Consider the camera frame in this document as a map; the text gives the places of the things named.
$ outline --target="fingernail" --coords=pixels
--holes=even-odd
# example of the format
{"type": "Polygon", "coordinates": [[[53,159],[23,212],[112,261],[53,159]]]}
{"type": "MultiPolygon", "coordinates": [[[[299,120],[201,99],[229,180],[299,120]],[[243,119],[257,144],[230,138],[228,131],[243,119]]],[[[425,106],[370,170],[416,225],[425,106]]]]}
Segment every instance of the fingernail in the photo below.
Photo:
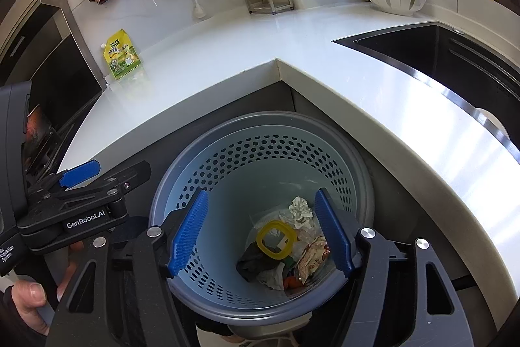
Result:
{"type": "Polygon", "coordinates": [[[31,296],[37,302],[43,302],[46,299],[45,291],[40,284],[33,283],[30,285],[31,296]]]}

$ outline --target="human hand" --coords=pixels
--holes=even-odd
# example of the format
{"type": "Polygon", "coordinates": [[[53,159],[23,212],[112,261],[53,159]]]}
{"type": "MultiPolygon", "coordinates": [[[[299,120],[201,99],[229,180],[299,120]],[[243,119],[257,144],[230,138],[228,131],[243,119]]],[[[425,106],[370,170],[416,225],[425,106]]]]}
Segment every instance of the human hand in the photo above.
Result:
{"type": "MultiPolygon", "coordinates": [[[[78,241],[69,246],[71,251],[79,251],[82,250],[82,248],[82,241],[78,241]]],[[[73,261],[70,262],[63,276],[63,281],[56,290],[58,301],[63,297],[63,293],[74,275],[74,272],[76,272],[76,269],[77,264],[73,261]]],[[[49,326],[42,319],[38,310],[36,310],[38,307],[43,307],[47,303],[47,295],[45,294],[43,287],[37,282],[18,280],[11,289],[11,297],[18,314],[27,326],[40,334],[48,335],[49,326]]]]}

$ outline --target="sleeve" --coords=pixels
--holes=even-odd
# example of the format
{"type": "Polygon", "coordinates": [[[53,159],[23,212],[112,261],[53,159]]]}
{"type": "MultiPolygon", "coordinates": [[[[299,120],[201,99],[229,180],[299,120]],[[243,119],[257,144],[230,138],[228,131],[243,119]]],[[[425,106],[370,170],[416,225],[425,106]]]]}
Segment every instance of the sleeve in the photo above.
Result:
{"type": "Polygon", "coordinates": [[[9,347],[44,347],[46,337],[29,328],[12,301],[11,287],[0,291],[0,340],[9,347]]]}

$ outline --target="blue gripper pad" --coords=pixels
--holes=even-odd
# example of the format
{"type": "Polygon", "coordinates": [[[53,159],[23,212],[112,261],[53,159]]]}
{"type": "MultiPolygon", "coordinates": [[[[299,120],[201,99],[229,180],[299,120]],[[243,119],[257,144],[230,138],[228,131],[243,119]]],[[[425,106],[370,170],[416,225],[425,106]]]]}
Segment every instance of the blue gripper pad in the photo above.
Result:
{"type": "Polygon", "coordinates": [[[348,278],[355,269],[352,262],[353,246],[351,246],[350,240],[347,234],[345,234],[345,229],[337,218],[331,203],[332,200],[325,189],[320,189],[316,192],[314,210],[323,230],[323,235],[329,245],[336,268],[342,271],[345,277],[348,278]]]}
{"type": "Polygon", "coordinates": [[[101,171],[101,166],[98,161],[86,162],[66,171],[60,179],[60,186],[66,188],[77,186],[80,182],[87,181],[89,178],[98,175],[99,171],[101,171]]]}
{"type": "Polygon", "coordinates": [[[168,270],[172,276],[177,276],[182,271],[190,259],[191,251],[195,247],[202,224],[206,219],[208,209],[207,191],[200,190],[197,197],[188,203],[186,214],[175,237],[172,240],[172,257],[168,263],[168,270]]]}

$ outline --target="blue-gray plastic basket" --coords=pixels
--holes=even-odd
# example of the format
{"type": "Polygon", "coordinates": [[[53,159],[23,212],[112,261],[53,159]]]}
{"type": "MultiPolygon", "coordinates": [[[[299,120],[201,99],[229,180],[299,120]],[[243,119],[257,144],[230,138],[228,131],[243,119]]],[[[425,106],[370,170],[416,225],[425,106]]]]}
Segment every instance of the blue-gray plastic basket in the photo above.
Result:
{"type": "Polygon", "coordinates": [[[185,207],[197,187],[207,190],[209,211],[191,260],[169,280],[173,294],[210,319],[230,325],[269,325],[302,316],[345,284],[327,260],[303,289],[271,290],[236,271],[253,227],[252,217],[287,208],[301,196],[313,207],[325,187],[336,207],[371,226],[374,197],[368,170],[354,146],[336,130],[292,112],[241,116],[186,147],[155,194],[151,225],[185,207]]]}

